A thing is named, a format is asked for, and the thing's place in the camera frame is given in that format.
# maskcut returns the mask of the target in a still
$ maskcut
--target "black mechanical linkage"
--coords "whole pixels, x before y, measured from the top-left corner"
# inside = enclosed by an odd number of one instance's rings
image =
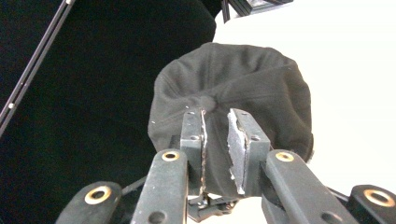
[[[158,152],[134,210],[131,224],[186,222],[187,156],[175,149]]]

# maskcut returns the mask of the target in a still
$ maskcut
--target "metal bracket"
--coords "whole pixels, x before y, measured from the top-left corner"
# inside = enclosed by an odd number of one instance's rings
[[[186,153],[189,163],[189,195],[203,193],[203,150],[205,143],[205,126],[203,111],[192,109],[184,114],[180,136],[180,150]]]
[[[228,145],[233,161],[230,172],[238,193],[245,197],[261,196],[260,161],[265,161],[272,149],[271,142],[247,111],[231,109],[228,119]]]
[[[231,214],[238,199],[221,197],[210,198],[207,194],[189,200],[188,214],[195,222],[201,222],[212,216],[222,216]]]

